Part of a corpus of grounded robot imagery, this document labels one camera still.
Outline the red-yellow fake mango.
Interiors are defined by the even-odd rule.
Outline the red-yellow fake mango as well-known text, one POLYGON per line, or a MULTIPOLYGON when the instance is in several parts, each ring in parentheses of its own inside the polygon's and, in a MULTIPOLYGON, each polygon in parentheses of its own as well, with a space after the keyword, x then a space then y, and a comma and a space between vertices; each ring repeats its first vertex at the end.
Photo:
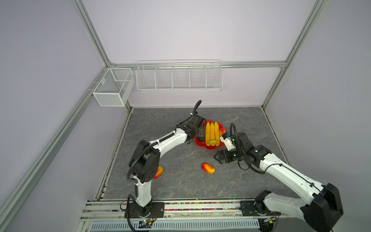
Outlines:
POLYGON ((202 164, 202 169, 208 173, 208 174, 213 174, 215 172, 215 168, 213 168, 210 164, 208 163, 203 163, 202 164))
POLYGON ((222 137, 223 134, 227 133, 227 130, 225 128, 220 128, 219 129, 219 136, 222 137))
POLYGON ((163 173, 163 167, 159 166, 158 169, 157 169, 157 173, 154 176, 154 179, 159 178, 162 175, 162 173, 163 173))

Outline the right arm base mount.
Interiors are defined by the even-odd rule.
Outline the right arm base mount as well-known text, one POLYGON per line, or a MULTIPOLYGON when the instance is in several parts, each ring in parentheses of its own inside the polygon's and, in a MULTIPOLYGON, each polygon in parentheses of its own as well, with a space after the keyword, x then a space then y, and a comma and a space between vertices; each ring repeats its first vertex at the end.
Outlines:
POLYGON ((280 212, 270 211, 264 204, 264 199, 270 194, 271 191, 264 190, 255 199, 240 201, 238 208, 244 217, 247 216, 280 216, 280 212))

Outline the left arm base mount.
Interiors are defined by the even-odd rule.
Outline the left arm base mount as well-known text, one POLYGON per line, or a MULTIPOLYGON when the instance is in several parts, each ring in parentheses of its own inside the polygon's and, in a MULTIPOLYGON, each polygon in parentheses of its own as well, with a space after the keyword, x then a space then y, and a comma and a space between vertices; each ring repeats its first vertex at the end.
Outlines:
POLYGON ((125 218, 163 218, 165 212, 164 202, 150 202, 148 205, 141 207, 135 201, 128 203, 128 209, 125 212, 125 218))

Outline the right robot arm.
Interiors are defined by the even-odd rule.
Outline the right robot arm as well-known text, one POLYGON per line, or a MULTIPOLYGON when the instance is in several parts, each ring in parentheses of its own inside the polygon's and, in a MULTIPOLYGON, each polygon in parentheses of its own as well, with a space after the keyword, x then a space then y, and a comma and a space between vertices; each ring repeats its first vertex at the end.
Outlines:
POLYGON ((297 198, 277 195, 269 190, 260 193, 247 208, 259 215, 279 212, 304 220, 317 232, 331 232, 344 214, 339 190, 323 185, 289 166, 266 147, 254 146, 244 132, 224 133, 220 140, 226 149, 214 156, 219 163, 244 161, 255 173, 270 174, 297 194, 297 198))

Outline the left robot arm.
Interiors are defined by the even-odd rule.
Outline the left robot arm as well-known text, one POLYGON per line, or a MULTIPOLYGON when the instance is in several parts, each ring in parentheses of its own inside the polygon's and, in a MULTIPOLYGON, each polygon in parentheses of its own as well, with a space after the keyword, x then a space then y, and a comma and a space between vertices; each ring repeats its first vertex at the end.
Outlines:
POLYGON ((142 140, 138 143, 130 161, 127 180, 134 183, 134 205, 139 209, 152 204, 151 183, 154 179, 160 159, 178 145, 191 143, 195 137, 202 135, 206 119, 196 113, 175 126, 170 133, 153 141, 142 140))

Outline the yellow fake banana bunch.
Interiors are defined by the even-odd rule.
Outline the yellow fake banana bunch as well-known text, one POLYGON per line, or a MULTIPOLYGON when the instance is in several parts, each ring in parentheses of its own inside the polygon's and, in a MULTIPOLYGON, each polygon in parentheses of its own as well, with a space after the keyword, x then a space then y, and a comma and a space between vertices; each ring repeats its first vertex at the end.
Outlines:
POLYGON ((216 148, 220 146, 219 123, 207 122, 205 126, 205 145, 207 148, 216 148))

